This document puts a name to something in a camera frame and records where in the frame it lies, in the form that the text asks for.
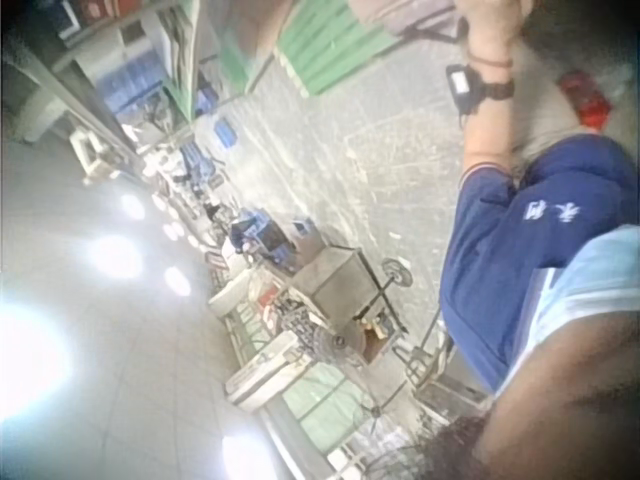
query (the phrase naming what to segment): bracelet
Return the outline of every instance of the bracelet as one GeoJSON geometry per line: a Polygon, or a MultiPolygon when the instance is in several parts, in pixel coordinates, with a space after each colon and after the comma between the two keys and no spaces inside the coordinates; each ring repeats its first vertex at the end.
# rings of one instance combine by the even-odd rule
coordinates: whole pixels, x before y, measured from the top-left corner
{"type": "Polygon", "coordinates": [[[508,60],[506,62],[496,62],[493,60],[486,60],[484,58],[476,57],[473,53],[471,53],[471,50],[467,50],[467,55],[469,56],[469,60],[471,60],[472,62],[481,63],[483,65],[488,65],[490,67],[496,67],[496,68],[512,68],[513,67],[513,60],[508,60]]]}

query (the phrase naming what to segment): hand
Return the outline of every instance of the hand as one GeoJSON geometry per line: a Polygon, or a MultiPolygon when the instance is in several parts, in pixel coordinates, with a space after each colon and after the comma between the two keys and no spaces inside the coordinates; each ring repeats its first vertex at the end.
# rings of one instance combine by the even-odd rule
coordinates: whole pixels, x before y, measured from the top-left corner
{"type": "Polygon", "coordinates": [[[534,0],[456,0],[469,22],[469,43],[508,47],[520,33],[534,0]]]}

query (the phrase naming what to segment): white ceiling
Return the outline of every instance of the white ceiling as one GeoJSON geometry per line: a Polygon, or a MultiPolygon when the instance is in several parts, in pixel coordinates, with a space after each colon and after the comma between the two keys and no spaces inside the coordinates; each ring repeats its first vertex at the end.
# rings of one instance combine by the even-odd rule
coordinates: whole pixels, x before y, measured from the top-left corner
{"type": "Polygon", "coordinates": [[[40,317],[71,364],[57,390],[0,426],[4,475],[225,478],[222,437],[255,426],[223,398],[237,363],[206,308],[201,254],[184,238],[170,241],[169,217],[123,176],[83,186],[72,150],[55,137],[36,147],[3,142],[2,176],[2,302],[40,317]],[[144,220],[126,216],[125,193],[143,202],[144,220]],[[143,253],[140,277],[111,279],[91,263],[92,241],[106,234],[143,253]],[[165,284],[173,265],[191,296],[165,284]]]}

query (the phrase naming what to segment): bright light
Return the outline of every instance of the bright light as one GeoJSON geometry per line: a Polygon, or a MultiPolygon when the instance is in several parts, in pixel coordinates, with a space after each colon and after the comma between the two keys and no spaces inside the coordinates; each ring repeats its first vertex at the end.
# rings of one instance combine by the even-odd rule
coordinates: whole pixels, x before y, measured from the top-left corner
{"type": "Polygon", "coordinates": [[[167,209],[167,204],[158,194],[154,193],[151,195],[151,200],[153,200],[153,204],[158,207],[158,210],[164,212],[167,209]]]}
{"type": "Polygon", "coordinates": [[[147,165],[142,169],[142,174],[145,177],[153,177],[156,174],[156,167],[154,165],[147,165]]]}
{"type": "Polygon", "coordinates": [[[224,437],[222,457],[229,480],[278,480],[269,452],[257,438],[224,437]]]}
{"type": "Polygon", "coordinates": [[[0,422],[52,393],[71,372],[60,339],[29,311],[0,308],[0,422]]]}
{"type": "Polygon", "coordinates": [[[124,130],[124,133],[127,135],[127,137],[129,137],[134,142],[138,143],[140,141],[138,140],[138,136],[136,135],[136,129],[131,125],[127,125],[126,123],[122,124],[122,130],[124,130]]]}
{"type": "Polygon", "coordinates": [[[122,208],[134,220],[142,220],[144,218],[144,207],[140,200],[133,195],[122,196],[122,208]]]}
{"type": "Polygon", "coordinates": [[[198,239],[193,235],[187,236],[187,241],[189,242],[189,245],[191,245],[193,248],[198,248],[198,246],[200,245],[200,242],[198,242],[198,239]]]}
{"type": "Polygon", "coordinates": [[[164,272],[164,280],[167,282],[167,285],[169,285],[169,288],[181,297],[187,297],[191,294],[189,280],[186,279],[177,267],[167,268],[167,271],[164,272]]]}
{"type": "Polygon", "coordinates": [[[142,272],[142,258],[126,238],[111,235],[91,247],[91,258],[98,269],[110,277],[133,278],[142,272]]]}
{"type": "Polygon", "coordinates": [[[179,237],[184,237],[184,227],[180,222],[173,222],[171,226],[173,227],[173,229],[175,230],[175,232],[178,234],[179,237]]]}
{"type": "Polygon", "coordinates": [[[169,240],[173,240],[174,242],[178,239],[178,234],[173,229],[173,227],[169,224],[166,224],[162,227],[164,233],[169,237],[169,240]]]}

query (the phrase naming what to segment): blue shirt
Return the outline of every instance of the blue shirt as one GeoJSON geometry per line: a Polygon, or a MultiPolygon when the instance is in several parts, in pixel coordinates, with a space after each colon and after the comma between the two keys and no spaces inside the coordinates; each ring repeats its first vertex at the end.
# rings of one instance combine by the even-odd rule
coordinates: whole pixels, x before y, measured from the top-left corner
{"type": "Polygon", "coordinates": [[[580,135],[547,151],[520,189],[494,168],[462,186],[440,302],[454,342],[492,391],[505,380],[532,273],[564,268],[589,240],[638,224],[638,174],[612,140],[580,135]]]}

